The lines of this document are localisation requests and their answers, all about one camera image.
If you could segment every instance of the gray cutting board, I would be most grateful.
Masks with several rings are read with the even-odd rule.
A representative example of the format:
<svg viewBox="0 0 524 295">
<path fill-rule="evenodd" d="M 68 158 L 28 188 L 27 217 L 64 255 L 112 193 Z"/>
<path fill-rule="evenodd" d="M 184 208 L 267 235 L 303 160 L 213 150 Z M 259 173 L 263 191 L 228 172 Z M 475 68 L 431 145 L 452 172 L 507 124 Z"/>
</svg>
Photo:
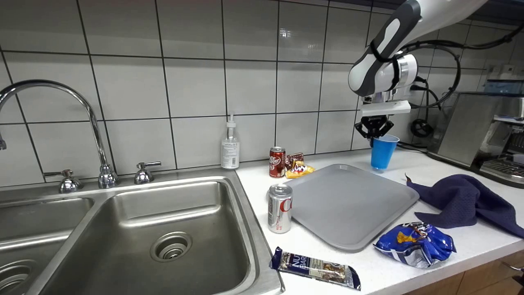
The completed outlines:
<svg viewBox="0 0 524 295">
<path fill-rule="evenodd" d="M 366 247 L 420 198 L 413 188 L 335 163 L 289 181 L 294 217 L 341 250 Z"/>
</svg>

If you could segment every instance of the sink basin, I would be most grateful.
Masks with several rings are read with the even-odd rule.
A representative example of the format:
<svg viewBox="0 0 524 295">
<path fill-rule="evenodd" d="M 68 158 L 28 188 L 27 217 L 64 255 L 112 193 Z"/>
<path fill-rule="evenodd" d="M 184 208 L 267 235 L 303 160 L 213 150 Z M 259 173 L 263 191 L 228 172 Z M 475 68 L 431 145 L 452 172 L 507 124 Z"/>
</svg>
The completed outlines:
<svg viewBox="0 0 524 295">
<path fill-rule="evenodd" d="M 194 172 L 115 188 L 28 293 L 279 293 L 269 260 L 236 173 Z"/>
<path fill-rule="evenodd" d="M 25 293 L 91 206 L 64 196 L 0 204 L 0 295 Z"/>
</svg>

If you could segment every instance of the sink drain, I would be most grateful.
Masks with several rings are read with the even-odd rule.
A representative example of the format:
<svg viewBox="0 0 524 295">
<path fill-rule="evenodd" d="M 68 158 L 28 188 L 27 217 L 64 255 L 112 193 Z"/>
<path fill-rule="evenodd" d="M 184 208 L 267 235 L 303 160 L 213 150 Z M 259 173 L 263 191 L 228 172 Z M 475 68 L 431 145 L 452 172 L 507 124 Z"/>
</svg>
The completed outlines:
<svg viewBox="0 0 524 295">
<path fill-rule="evenodd" d="M 15 260 L 0 267 L 0 293 L 23 285 L 32 273 L 33 260 Z"/>
<path fill-rule="evenodd" d="M 153 257 L 158 260 L 172 260 L 184 255 L 192 245 L 192 239 L 184 231 L 172 231 L 161 235 L 153 245 Z"/>
</svg>

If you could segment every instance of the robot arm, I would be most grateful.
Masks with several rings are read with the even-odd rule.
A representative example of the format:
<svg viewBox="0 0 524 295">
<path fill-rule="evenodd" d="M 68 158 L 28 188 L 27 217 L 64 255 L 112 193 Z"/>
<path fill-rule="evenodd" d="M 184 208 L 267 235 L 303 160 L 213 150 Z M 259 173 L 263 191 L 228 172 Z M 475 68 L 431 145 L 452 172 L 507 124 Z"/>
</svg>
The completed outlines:
<svg viewBox="0 0 524 295">
<path fill-rule="evenodd" d="M 349 72 L 349 86 L 369 98 L 358 129 L 366 137 L 384 135 L 394 122 L 387 114 L 408 113 L 408 101 L 389 101 L 390 91 L 413 83 L 418 63 L 398 49 L 423 34 L 462 21 L 487 0 L 407 0 L 395 9 L 364 55 Z"/>
</svg>

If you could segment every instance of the soap dispenser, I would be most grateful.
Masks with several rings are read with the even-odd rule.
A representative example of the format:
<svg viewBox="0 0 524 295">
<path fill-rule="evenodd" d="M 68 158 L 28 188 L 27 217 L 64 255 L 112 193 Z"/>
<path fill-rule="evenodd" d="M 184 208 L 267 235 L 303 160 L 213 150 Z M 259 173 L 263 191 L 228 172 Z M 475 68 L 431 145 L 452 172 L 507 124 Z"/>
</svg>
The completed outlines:
<svg viewBox="0 0 524 295">
<path fill-rule="evenodd" d="M 236 122 L 233 114 L 227 122 L 227 135 L 222 139 L 220 145 L 220 162 L 223 168 L 238 168 L 241 160 L 241 142 L 236 137 Z"/>
</svg>

